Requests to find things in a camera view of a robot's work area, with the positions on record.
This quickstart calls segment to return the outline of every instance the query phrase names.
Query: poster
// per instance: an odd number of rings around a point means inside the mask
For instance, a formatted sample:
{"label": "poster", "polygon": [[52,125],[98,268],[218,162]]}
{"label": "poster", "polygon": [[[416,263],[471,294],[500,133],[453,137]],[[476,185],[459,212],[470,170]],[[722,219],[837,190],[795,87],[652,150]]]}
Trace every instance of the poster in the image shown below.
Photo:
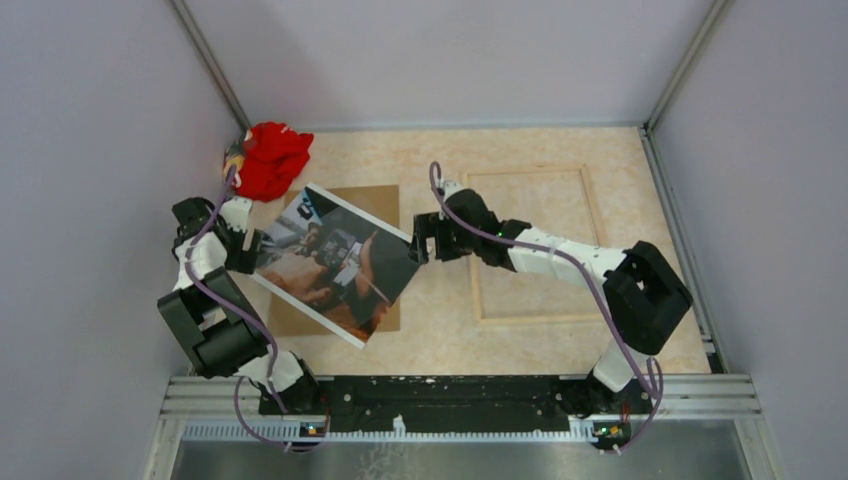
{"label": "poster", "polygon": [[265,230],[254,278],[362,348],[418,270],[410,236],[310,184]]}

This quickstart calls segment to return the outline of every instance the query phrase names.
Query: gray wall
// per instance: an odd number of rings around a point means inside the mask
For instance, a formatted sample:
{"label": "gray wall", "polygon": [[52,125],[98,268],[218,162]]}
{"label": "gray wall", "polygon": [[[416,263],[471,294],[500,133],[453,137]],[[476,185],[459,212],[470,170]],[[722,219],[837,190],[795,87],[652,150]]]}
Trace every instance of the gray wall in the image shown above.
{"label": "gray wall", "polygon": [[848,2],[736,2],[658,132],[791,478],[845,478]]}
{"label": "gray wall", "polygon": [[138,478],[167,377],[170,206],[237,129],[163,0],[0,5],[0,478]]}
{"label": "gray wall", "polygon": [[711,0],[189,0],[251,121],[644,120]]}

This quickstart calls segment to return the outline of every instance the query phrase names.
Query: wire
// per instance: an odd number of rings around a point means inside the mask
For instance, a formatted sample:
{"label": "wire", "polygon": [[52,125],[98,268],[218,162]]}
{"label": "wire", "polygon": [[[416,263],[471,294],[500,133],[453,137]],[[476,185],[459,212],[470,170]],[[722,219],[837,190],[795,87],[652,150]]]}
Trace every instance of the wire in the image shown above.
{"label": "wire", "polygon": [[[441,179],[441,178],[442,178],[442,166],[439,165],[439,162],[434,161],[430,164],[430,190],[433,192],[433,195],[436,197],[436,201],[439,202],[439,206],[441,207],[442,212],[444,212],[445,215],[450,217],[450,219],[453,220],[454,222],[456,222],[459,226],[461,226],[465,230],[467,230],[467,231],[469,231],[469,232],[471,232],[471,233],[473,233],[473,234],[475,234],[475,235],[477,235],[481,238],[484,238],[486,240],[490,240],[492,242],[501,243],[501,244],[509,245],[509,246],[513,246],[513,247],[528,248],[528,249],[533,250],[533,251],[549,252],[549,253],[552,252],[553,255],[556,255],[556,256],[566,260],[567,262],[571,263],[572,265],[574,265],[574,267],[577,269],[577,271],[580,272],[580,275],[583,277],[583,280],[586,281],[586,286],[589,288],[589,291],[592,293],[592,297],[594,297],[595,303],[598,305],[598,309],[601,311],[601,315],[604,317],[604,321],[606,322],[607,327],[609,327],[609,329],[610,329],[610,333],[612,333],[612,336],[615,339],[615,343],[618,345],[618,347],[621,349],[621,352],[624,354],[624,358],[627,360],[627,363],[630,365],[631,370],[633,370],[633,374],[636,376],[637,381],[642,386],[642,388],[645,390],[645,392],[647,392],[648,395],[650,395],[650,397],[655,400],[654,408],[651,410],[651,413],[648,415],[648,419],[645,421],[645,423],[642,425],[642,427],[639,429],[639,431],[636,432],[635,435],[633,435],[630,442],[628,442],[624,447],[621,447],[620,449],[618,449],[619,454],[621,454],[629,445],[631,445],[633,443],[634,440],[636,440],[637,438],[639,438],[641,436],[642,432],[645,430],[645,427],[651,422],[651,420],[653,420],[654,416],[656,415],[657,411],[659,410],[659,405],[660,405],[660,401],[662,400],[662,392],[663,392],[663,386],[664,386],[664,382],[663,382],[663,378],[662,378],[662,368],[660,367],[659,362],[654,357],[648,358],[647,367],[648,367],[648,377],[649,378],[646,378],[645,375],[642,373],[642,370],[639,368],[639,364],[636,362],[636,360],[633,358],[633,355],[630,353],[630,347],[628,347],[627,344],[624,343],[624,339],[621,337],[621,334],[618,332],[618,329],[615,327],[615,323],[612,321],[612,316],[610,315],[609,309],[607,308],[606,303],[604,303],[603,297],[601,296],[600,292],[598,292],[598,288],[595,286],[595,282],[592,281],[592,277],[589,274],[588,270],[586,270],[586,267],[583,266],[583,264],[580,263],[579,260],[574,258],[574,256],[569,255],[566,252],[563,252],[562,250],[553,249],[550,246],[539,245],[539,244],[529,243],[529,242],[521,242],[521,241],[518,241],[518,240],[509,239],[509,238],[497,237],[497,236],[492,235],[488,232],[484,232],[483,230],[480,230],[479,228],[476,228],[473,225],[468,224],[466,221],[459,218],[459,216],[457,214],[455,214],[450,209],[450,207],[448,207],[448,205],[445,201],[445,198],[444,198],[444,194],[439,192],[439,188],[438,188],[438,185],[437,185],[437,179]],[[657,380],[654,377],[654,368],[653,367],[656,367],[657,374],[659,375],[659,380]]]}
{"label": "wire", "polygon": [[[280,412],[286,413],[286,412],[288,412],[288,410],[286,410],[286,407],[283,404],[283,400],[280,398],[280,395],[277,393],[277,389],[276,389],[276,387],[274,387],[274,381],[273,381],[273,378],[272,378],[273,373],[274,373],[274,364],[277,361],[277,357],[279,356],[279,351],[280,351],[279,347],[277,345],[277,340],[274,338],[274,336],[268,330],[268,327],[266,327],[265,324],[261,320],[255,318],[253,315],[251,315],[248,312],[244,311],[243,309],[239,308],[237,305],[233,304],[232,302],[230,302],[226,298],[223,298],[222,296],[218,295],[217,293],[212,291],[212,289],[210,289],[209,287],[204,285],[203,282],[201,282],[201,280],[197,277],[197,273],[194,271],[194,267],[193,267],[192,261],[191,261],[191,255],[192,255],[192,253],[194,253],[194,249],[197,246],[197,243],[200,241],[200,239],[203,238],[204,235],[209,233],[209,230],[212,228],[212,226],[216,223],[216,221],[219,220],[221,208],[224,206],[224,202],[226,201],[227,196],[230,193],[230,184],[232,183],[232,179],[235,176],[235,174],[236,174],[236,167],[235,167],[235,165],[231,165],[229,170],[227,171],[227,176],[226,176],[226,179],[224,180],[224,188],[223,188],[223,191],[221,193],[221,197],[220,197],[218,203],[212,205],[212,203],[209,202],[208,200],[204,201],[204,203],[206,203],[207,207],[212,208],[212,212],[209,215],[209,219],[206,220],[206,223],[200,229],[200,232],[198,232],[198,234],[195,235],[195,237],[189,243],[188,248],[186,249],[186,261],[185,261],[186,274],[188,275],[188,278],[191,280],[191,283],[195,287],[197,287],[198,290],[203,292],[207,297],[214,300],[222,308],[226,308],[227,310],[230,310],[231,312],[235,313],[236,315],[239,315],[242,319],[244,319],[245,322],[249,323],[252,327],[259,330],[259,332],[268,340],[268,343],[271,346],[271,358],[268,362],[268,371],[267,371],[268,390],[270,390],[271,396],[274,398],[274,401],[277,403],[277,406],[280,408]],[[245,419],[244,419],[244,415],[242,415],[241,408],[239,407],[239,388],[241,387],[241,383],[244,381],[245,378],[246,377],[244,377],[244,376],[240,376],[238,381],[236,382],[236,388],[233,390],[233,405],[234,405],[235,410],[236,410],[236,417],[238,417],[239,423],[241,423],[241,426],[245,429],[245,431],[247,431],[247,433],[250,436],[252,436],[253,438],[255,438],[255,439],[257,439],[257,440],[259,440],[263,443],[271,444],[271,445],[274,445],[274,446],[277,446],[277,447],[283,447],[283,448],[285,448],[286,451],[291,450],[291,451],[294,451],[294,452],[308,452],[308,451],[311,451],[312,449],[314,449],[314,447],[306,447],[306,448],[298,447],[298,446],[293,446],[291,443],[278,442],[278,441],[275,441],[275,440],[265,438],[262,435],[258,434],[255,430],[253,430],[250,427],[250,425],[247,424],[247,421],[245,421]],[[325,427],[325,431],[328,431],[328,430],[329,430],[329,420],[326,422],[326,427]]]}

